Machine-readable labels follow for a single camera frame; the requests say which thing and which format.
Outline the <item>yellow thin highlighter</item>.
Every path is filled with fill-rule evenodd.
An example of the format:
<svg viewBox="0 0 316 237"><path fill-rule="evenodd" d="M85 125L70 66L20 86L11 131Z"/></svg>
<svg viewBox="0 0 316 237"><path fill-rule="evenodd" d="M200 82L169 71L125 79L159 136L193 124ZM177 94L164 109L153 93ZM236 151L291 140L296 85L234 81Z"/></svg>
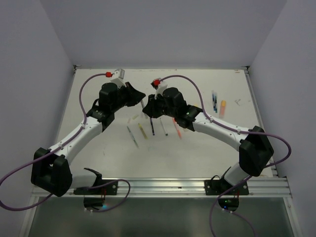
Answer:
<svg viewBox="0 0 316 237"><path fill-rule="evenodd" d="M138 126L139 126L139 129L140 129L142 135L144 136L144 139L148 139L148 137L147 137L142 125L140 123L138 123Z"/></svg>

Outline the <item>green clear pen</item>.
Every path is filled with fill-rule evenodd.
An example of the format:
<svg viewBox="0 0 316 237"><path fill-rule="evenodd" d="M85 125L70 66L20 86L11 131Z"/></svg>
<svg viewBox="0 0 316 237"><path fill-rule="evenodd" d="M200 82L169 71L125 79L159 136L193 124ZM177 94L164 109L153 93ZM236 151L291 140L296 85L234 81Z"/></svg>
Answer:
<svg viewBox="0 0 316 237"><path fill-rule="evenodd" d="M133 143L135 144L136 148L139 149L139 145L138 145L138 143L137 143L137 141L136 141L131 129L129 128L129 126L126 126L126 127L127 127L127 130L128 130L128 132L129 132L129 134L131 136L131 139L133 140Z"/></svg>

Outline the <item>blue green pen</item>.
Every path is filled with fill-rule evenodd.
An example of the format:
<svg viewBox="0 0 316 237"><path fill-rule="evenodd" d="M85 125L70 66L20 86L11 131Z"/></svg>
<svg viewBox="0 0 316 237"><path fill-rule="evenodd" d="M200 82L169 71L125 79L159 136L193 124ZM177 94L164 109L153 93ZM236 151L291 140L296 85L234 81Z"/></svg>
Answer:
<svg viewBox="0 0 316 237"><path fill-rule="evenodd" d="M217 94L215 91L212 91L212 102L213 102L213 110L215 113L218 112L218 109L217 109Z"/></svg>

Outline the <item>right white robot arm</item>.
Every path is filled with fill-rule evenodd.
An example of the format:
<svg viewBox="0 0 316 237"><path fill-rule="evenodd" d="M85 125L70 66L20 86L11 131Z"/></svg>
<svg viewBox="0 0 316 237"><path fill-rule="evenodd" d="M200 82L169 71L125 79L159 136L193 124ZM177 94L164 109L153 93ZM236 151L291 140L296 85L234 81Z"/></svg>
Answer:
<svg viewBox="0 0 316 237"><path fill-rule="evenodd" d="M226 194L248 176L258 177L266 167L274 150L261 127L247 129L225 123L207 115L199 107L189 105L175 87L148 96L143 112L151 118L169 116L182 128L216 138L239 153L238 162L230 167L213 186Z"/></svg>

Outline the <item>purple gel pen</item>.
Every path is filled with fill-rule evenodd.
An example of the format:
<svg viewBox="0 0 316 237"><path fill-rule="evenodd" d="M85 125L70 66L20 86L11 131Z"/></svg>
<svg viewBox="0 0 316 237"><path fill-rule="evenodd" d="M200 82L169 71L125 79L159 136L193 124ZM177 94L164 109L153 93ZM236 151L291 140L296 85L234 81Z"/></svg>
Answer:
<svg viewBox="0 0 316 237"><path fill-rule="evenodd" d="M154 125L153 125L152 118L150 118L150 125L151 125L152 135L155 136L155 130L154 130Z"/></svg>

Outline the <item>orange thin highlighter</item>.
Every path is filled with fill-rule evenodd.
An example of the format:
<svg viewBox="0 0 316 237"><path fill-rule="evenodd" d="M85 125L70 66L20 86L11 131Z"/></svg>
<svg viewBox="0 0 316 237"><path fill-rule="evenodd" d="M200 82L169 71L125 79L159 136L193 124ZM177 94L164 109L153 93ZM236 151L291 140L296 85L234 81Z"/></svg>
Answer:
<svg viewBox="0 0 316 237"><path fill-rule="evenodd" d="M173 118L172 120L173 120L173 124L174 124L174 126L175 126L175 129L176 129L176 132L177 132L177 134L178 134L179 139L182 139L182 135L181 135L179 126L178 126L177 122L175 121L175 118Z"/></svg>

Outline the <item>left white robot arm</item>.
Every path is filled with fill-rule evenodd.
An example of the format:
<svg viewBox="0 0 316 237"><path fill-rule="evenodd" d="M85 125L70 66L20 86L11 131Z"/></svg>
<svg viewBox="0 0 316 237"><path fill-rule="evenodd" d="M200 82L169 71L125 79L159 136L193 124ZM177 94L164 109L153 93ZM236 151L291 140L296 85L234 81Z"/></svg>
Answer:
<svg viewBox="0 0 316 237"><path fill-rule="evenodd" d="M31 183L57 197L77 188L99 193L103 187L101 173L91 168L72 171L70 165L77 154L114 121L115 112L139 104L145 96L129 82L123 86L112 82L103 84L99 97L78 127L49 149L39 148L35 152Z"/></svg>

